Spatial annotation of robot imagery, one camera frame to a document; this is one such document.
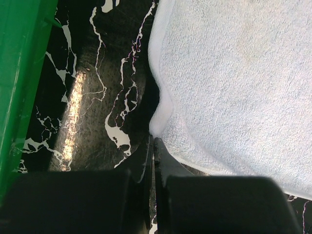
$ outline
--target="terry cloth towel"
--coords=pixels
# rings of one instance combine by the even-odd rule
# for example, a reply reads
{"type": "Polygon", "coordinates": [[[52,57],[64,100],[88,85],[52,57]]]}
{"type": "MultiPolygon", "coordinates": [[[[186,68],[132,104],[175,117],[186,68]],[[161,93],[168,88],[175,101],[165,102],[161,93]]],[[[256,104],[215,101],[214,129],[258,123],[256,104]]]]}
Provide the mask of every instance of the terry cloth towel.
{"type": "Polygon", "coordinates": [[[150,131],[211,175],[312,199],[312,0],[160,0],[150,131]]]}

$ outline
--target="green plastic object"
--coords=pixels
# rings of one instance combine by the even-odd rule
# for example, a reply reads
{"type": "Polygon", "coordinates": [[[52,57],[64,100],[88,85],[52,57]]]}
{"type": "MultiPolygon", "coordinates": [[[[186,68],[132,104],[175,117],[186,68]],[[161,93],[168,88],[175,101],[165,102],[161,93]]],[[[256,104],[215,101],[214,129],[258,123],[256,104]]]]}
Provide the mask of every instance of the green plastic object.
{"type": "Polygon", "coordinates": [[[58,0],[0,0],[0,201],[17,168],[58,0]]]}

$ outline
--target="black marble surface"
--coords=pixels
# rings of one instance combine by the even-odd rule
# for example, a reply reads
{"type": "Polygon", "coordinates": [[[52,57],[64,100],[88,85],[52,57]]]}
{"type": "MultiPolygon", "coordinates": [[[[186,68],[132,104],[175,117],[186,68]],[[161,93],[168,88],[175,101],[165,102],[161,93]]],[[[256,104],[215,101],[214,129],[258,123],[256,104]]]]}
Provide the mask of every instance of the black marble surface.
{"type": "MultiPolygon", "coordinates": [[[[156,8],[157,0],[59,0],[63,27],[51,32],[20,173],[109,170],[136,150],[159,100],[147,59],[156,8]]],[[[312,232],[312,202],[288,200],[312,232]]],[[[155,209],[151,217],[153,233],[155,209]]]]}

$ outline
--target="white towel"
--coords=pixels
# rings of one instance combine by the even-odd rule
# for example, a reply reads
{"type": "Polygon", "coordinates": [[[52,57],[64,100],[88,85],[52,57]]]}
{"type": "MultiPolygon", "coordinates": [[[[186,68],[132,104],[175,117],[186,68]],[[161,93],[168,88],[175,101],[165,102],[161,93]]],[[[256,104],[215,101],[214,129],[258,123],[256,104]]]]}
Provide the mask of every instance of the white towel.
{"type": "Polygon", "coordinates": [[[176,159],[312,199],[312,0],[161,0],[149,62],[176,159]]]}

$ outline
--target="black floor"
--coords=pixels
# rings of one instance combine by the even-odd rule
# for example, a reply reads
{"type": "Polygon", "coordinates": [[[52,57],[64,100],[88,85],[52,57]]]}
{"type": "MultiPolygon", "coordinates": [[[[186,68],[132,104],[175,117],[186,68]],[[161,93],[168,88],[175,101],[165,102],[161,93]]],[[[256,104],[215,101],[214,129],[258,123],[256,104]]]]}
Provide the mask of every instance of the black floor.
{"type": "MultiPolygon", "coordinates": [[[[159,100],[147,58],[156,8],[59,0],[19,172],[108,170],[136,150],[159,100]]],[[[308,233],[312,202],[289,200],[308,233]]]]}

